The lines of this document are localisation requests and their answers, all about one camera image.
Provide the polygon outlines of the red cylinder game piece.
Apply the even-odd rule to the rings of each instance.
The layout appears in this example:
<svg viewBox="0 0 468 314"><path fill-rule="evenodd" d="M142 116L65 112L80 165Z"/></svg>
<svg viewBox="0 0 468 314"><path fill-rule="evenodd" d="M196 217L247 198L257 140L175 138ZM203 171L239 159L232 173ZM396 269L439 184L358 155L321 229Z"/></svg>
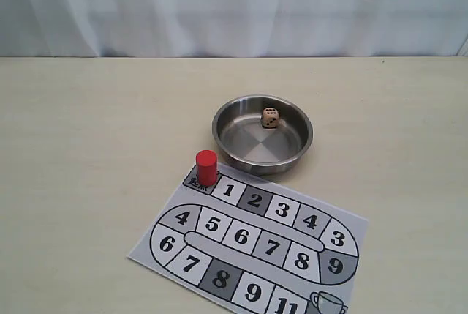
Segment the red cylinder game piece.
<svg viewBox="0 0 468 314"><path fill-rule="evenodd" d="M217 155L212 150L202 150L196 154L197 179L202 186L211 186L217 179Z"/></svg>

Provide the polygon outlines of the beige wooden die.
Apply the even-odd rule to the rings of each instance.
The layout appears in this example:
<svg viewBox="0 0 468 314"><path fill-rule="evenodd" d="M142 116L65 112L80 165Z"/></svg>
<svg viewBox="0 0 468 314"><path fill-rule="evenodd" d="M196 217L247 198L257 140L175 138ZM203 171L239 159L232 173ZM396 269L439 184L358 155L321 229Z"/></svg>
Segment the beige wooden die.
<svg viewBox="0 0 468 314"><path fill-rule="evenodd" d="M261 124L264 128L276 128L279 124L279 111L273 107L264 108L261 116Z"/></svg>

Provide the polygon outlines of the round stainless steel bowl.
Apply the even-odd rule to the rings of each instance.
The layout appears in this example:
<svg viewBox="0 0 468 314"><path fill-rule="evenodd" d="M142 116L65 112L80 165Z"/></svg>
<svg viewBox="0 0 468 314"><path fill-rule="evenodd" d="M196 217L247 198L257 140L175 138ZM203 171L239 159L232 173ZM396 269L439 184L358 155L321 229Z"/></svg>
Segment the round stainless steel bowl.
<svg viewBox="0 0 468 314"><path fill-rule="evenodd" d="M276 128L261 124L264 108L279 111ZM212 135L228 164L254 175L284 173L312 145L314 130L294 103L267 94L249 94L226 102L212 121Z"/></svg>

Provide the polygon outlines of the printed paper game board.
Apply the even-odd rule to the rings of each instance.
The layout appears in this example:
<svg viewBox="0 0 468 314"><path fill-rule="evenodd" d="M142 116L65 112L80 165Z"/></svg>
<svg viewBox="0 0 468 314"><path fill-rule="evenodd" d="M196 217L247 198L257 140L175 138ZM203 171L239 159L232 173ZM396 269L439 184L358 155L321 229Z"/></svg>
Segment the printed paper game board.
<svg viewBox="0 0 468 314"><path fill-rule="evenodd" d="M234 313L346 313L366 219L219 164L185 176L129 257Z"/></svg>

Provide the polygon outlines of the white curtain backdrop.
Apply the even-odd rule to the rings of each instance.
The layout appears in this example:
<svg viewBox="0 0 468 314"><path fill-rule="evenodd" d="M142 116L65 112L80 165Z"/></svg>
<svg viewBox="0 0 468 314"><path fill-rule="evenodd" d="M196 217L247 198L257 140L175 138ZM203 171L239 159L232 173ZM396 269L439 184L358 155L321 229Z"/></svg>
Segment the white curtain backdrop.
<svg viewBox="0 0 468 314"><path fill-rule="evenodd" d="M2 56L466 56L467 0L1 0Z"/></svg>

